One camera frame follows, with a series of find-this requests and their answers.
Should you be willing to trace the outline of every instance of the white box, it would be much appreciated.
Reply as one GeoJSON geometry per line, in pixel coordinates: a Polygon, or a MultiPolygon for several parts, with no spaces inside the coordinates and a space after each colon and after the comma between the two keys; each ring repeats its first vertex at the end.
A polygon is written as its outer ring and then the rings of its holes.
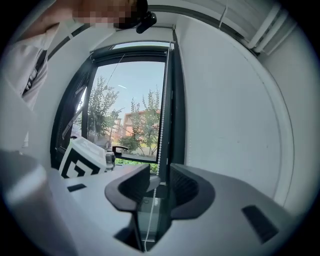
{"type": "Polygon", "coordinates": [[[67,179],[104,173],[106,168],[105,150],[80,137],[70,140],[59,173],[67,179]]]}

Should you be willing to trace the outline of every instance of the sky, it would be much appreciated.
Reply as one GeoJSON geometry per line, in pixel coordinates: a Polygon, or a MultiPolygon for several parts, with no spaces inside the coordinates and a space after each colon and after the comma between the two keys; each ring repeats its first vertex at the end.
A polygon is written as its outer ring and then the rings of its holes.
{"type": "MultiPolygon", "coordinates": [[[[163,62],[150,62],[150,61],[137,61],[137,62],[123,62],[117,64],[110,64],[101,66],[98,68],[93,88],[97,86],[97,79],[99,76],[106,78],[106,81],[110,79],[112,72],[114,71],[108,86],[114,87],[115,91],[119,91],[119,96],[110,108],[122,110],[119,114],[121,118],[121,124],[126,113],[131,112],[132,98],[136,103],[140,103],[140,110],[144,110],[142,99],[143,95],[148,104],[148,92],[149,89],[155,91],[158,87],[160,93],[160,102],[162,100],[162,91],[165,75],[165,63],[163,62]]],[[[83,94],[81,100],[84,101],[85,94],[83,94]]]]}

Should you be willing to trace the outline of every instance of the person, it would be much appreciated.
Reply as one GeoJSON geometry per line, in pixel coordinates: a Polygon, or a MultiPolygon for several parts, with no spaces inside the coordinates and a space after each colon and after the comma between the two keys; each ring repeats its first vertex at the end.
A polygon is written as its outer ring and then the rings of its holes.
{"type": "MultiPolygon", "coordinates": [[[[18,38],[2,57],[0,79],[14,88],[33,110],[48,75],[47,50],[61,22],[125,23],[146,0],[51,0],[53,3],[18,38]]],[[[28,146],[28,134],[22,147],[28,146]]]]}

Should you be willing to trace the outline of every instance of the white shirt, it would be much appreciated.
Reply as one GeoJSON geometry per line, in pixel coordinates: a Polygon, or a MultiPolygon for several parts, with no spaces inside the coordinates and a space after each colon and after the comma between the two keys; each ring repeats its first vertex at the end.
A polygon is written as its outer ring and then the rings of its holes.
{"type": "MultiPolygon", "coordinates": [[[[5,81],[15,92],[23,98],[26,105],[33,110],[37,96],[44,85],[48,75],[48,57],[39,68],[32,87],[23,95],[29,77],[35,76],[35,67],[43,51],[48,50],[58,30],[58,24],[48,29],[45,33],[28,39],[17,41],[9,45],[3,56],[0,81],[5,81]]],[[[26,134],[23,148],[28,146],[29,134],[26,134]]]]}

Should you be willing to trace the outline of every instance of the black handle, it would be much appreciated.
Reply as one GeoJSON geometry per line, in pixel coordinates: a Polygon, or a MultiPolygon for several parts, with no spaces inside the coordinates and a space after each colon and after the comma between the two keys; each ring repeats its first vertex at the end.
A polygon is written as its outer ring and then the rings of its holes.
{"type": "Polygon", "coordinates": [[[121,157],[122,153],[117,152],[117,149],[124,149],[124,150],[129,150],[126,146],[113,146],[112,147],[112,152],[114,153],[115,157],[121,157]]]}

